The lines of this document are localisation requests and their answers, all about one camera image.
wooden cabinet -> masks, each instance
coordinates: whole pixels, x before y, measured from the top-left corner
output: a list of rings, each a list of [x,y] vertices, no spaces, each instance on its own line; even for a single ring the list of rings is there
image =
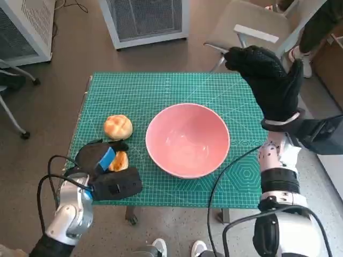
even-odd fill
[[[343,24],[337,26],[313,58],[312,66],[343,109]]]

grid pattern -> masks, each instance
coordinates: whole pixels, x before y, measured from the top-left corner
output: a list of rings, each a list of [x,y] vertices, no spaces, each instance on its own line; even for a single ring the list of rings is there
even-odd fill
[[[41,36],[44,43],[49,46],[51,41],[51,33],[49,33],[51,12],[45,0],[41,1],[40,8],[28,8],[26,0],[23,0],[21,10],[36,32]]]
[[[145,147],[145,133],[152,118],[177,103],[198,103],[214,110],[228,125],[231,146],[224,164],[200,179],[179,179],[159,169]],[[125,114],[133,123],[130,165],[138,168],[143,191],[120,201],[96,205],[206,207],[221,170],[233,159],[262,144],[266,132],[262,113],[247,83],[235,73],[96,73],[70,146],[69,154],[87,142],[106,138],[103,123],[114,114]],[[260,175],[256,153],[231,167],[213,199],[213,207],[256,208]]]
[[[182,30],[182,0],[106,1],[121,42]]]
[[[0,8],[0,58],[38,55],[7,14]]]

caster wheel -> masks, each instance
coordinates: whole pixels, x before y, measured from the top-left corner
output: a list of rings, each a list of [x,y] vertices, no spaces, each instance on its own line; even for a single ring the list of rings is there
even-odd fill
[[[32,83],[33,83],[34,86],[38,86],[38,85],[41,84],[41,81],[39,79],[35,79],[35,80],[32,81]]]
[[[128,219],[128,221],[131,223],[132,226],[135,226],[138,223],[138,219],[135,215],[133,216],[133,218]]]
[[[20,137],[24,140],[27,140],[30,138],[30,132],[22,133]]]

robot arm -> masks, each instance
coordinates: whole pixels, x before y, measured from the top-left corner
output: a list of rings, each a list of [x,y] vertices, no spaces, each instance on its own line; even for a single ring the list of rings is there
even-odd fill
[[[287,133],[269,132],[259,150],[262,196],[259,209],[267,211],[284,206],[304,206],[295,167],[300,147]],[[260,256],[319,256],[320,237],[310,216],[303,211],[281,212],[258,218],[253,245]]]
[[[90,179],[85,173],[69,176],[88,186]],[[89,191],[65,181],[60,189],[60,202],[55,218],[32,250],[30,257],[68,257],[82,234],[93,221],[93,198]]]
[[[314,213],[301,195],[295,167],[300,151],[298,145],[317,154],[343,154],[343,115],[322,120],[304,119],[304,110],[297,107],[303,80],[300,60],[295,60],[286,72],[272,52],[257,46],[232,47],[224,58],[226,68],[238,71],[249,84],[264,115],[262,128],[269,133],[259,151],[262,196],[258,208],[262,213],[228,225],[223,240],[230,227],[257,218],[253,244],[260,256],[318,256],[320,240],[312,223]],[[325,231],[320,228],[332,256]]]
[[[59,206],[50,226],[31,251],[30,257],[68,257],[93,222],[93,200],[118,200],[139,193],[142,189],[136,168],[122,172],[106,172],[116,150],[128,150],[122,141],[91,142],[77,154],[79,167],[66,176],[92,189],[64,181],[59,189]]]

metal stand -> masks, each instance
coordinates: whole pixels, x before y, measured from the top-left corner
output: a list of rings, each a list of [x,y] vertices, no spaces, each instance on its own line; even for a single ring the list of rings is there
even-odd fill
[[[137,209],[139,209],[136,206],[127,206],[126,212],[125,212],[125,219],[131,223],[131,225],[136,225],[138,223],[138,219],[135,215],[135,212],[137,213]]]
[[[10,117],[10,120],[12,121],[13,125],[16,127],[16,129],[21,133],[21,138],[28,139],[30,137],[30,133],[23,130],[19,124],[17,123],[16,119],[14,118],[13,114],[11,113],[10,109],[7,107],[6,103],[2,99],[0,95],[0,104],[5,109],[7,115]]]
[[[213,73],[218,69],[218,67],[225,61],[224,55],[221,55],[221,58],[219,61],[216,63],[216,65],[210,70],[210,73]]]
[[[22,70],[21,68],[18,68],[18,67],[14,66],[14,65],[11,65],[11,64],[9,64],[8,62],[5,62],[5,61],[2,60],[2,59],[0,59],[0,63],[3,63],[3,64],[5,64],[6,66],[8,66],[8,67],[10,67],[10,68],[12,68],[12,69],[18,71],[20,74],[22,74],[22,75],[24,75],[24,76],[30,78],[30,79],[32,80],[33,85],[35,85],[35,86],[40,85],[41,82],[39,81],[38,78],[35,78],[35,77],[32,76],[30,73],[28,73],[28,72]]]
[[[222,209],[220,213],[217,214],[217,220],[222,223],[230,223],[230,209]]]

